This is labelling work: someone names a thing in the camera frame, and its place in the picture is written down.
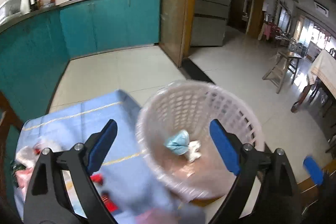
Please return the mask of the pink tissue packet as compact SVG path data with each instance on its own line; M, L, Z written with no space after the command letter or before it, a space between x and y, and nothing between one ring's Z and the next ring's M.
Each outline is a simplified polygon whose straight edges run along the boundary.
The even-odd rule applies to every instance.
M21 190L23 197L26 197L29 182L31 179L31 176L33 174L34 168L27 168L27 169L21 169L17 170L15 172L15 177L17 179L18 188Z

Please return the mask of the clear plastic bag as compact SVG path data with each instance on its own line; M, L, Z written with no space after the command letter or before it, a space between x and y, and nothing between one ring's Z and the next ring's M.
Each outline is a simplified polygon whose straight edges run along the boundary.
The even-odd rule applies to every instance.
M53 152L60 152L62 150L59 143L52 140L40 139L32 147L27 145L22 147L16 153L15 161L24 165L26 168L33 168L39 159L39 155L45 148L50 148Z

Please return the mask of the red snack packet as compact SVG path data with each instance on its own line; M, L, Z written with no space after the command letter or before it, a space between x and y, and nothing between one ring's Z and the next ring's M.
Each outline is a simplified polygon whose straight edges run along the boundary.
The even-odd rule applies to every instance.
M103 201L105 207L110 213L113 213L118 210L118 207L116 204L112 202L112 200L109 197L109 193L107 190L104 189L104 179L101 174L93 174L91 176L91 181L93 182L94 186L96 187L96 190Z

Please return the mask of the white tissue paper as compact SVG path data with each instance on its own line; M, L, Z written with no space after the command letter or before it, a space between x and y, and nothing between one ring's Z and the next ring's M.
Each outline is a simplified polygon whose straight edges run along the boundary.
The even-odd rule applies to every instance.
M189 163L194 162L196 159L201 157L201 153L199 149L201 148L201 143L198 140L191 141L187 147L187 152L185 153L185 157Z

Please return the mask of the light blue face mask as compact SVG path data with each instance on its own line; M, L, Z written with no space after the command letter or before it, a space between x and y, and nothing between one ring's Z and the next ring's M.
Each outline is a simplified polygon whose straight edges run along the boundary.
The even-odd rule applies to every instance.
M190 137L186 130L181 130L174 136L169 137L164 146L175 155L181 156L189 151Z

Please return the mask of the white plastic waste basket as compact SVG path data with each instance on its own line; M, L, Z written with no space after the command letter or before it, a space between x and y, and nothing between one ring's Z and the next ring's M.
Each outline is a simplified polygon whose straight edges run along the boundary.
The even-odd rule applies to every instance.
M211 200L228 194L235 180L210 137L217 119L242 143L264 151L265 137L252 109L223 88L201 81L175 81L152 95L141 108L135 136L155 177L184 201ZM199 141L200 158L175 155L166 141L185 130Z

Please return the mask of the teal kitchen base cabinets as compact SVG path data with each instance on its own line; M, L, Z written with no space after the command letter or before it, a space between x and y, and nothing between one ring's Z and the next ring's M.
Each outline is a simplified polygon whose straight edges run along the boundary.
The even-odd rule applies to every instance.
M161 0L75 0L1 26L1 91L19 118L44 115L69 61L159 42Z

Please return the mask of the blue cloth table cover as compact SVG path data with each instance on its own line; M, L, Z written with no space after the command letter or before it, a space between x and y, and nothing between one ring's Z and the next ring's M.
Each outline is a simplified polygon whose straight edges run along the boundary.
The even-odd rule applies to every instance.
M25 122L15 154L40 139L59 143L62 151L84 143L99 132L108 120L117 123L118 132L98 171L104 189L118 210L118 223L205 223L201 207L183 203L171 195L144 161L135 138L135 124L141 106L123 90L84 101Z

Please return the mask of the brown wooden chair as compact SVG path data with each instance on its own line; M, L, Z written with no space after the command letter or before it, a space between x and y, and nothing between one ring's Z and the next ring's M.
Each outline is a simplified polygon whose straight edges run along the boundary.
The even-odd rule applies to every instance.
M5 182L5 156L6 141L11 126L15 127L19 132L23 127L23 122L17 116L3 92L1 92L1 198L8 202Z

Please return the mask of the dining table with cloth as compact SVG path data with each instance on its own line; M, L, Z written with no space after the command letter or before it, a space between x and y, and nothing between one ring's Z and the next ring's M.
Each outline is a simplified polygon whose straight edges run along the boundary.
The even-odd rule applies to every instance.
M299 95L299 98L291 107L291 112L296 113L304 102L311 87L317 82L321 82L326 86L335 98L335 58L326 50L322 50L313 61L307 72L307 85Z

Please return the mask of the wooden stool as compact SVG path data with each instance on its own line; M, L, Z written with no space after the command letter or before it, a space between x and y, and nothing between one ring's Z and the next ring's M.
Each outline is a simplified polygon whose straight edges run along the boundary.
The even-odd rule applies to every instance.
M274 57L274 64L263 75L262 80L271 81L277 88L276 93L279 94L288 73L291 74L290 83L294 84L302 57L290 50L278 50Z

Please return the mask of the white dish rack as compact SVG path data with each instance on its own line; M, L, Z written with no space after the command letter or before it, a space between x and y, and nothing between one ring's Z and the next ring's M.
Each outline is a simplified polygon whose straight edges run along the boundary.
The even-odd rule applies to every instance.
M0 20L1 24L5 24L9 20L20 16L21 13L21 1L22 0L6 0L1 4L0 8Z

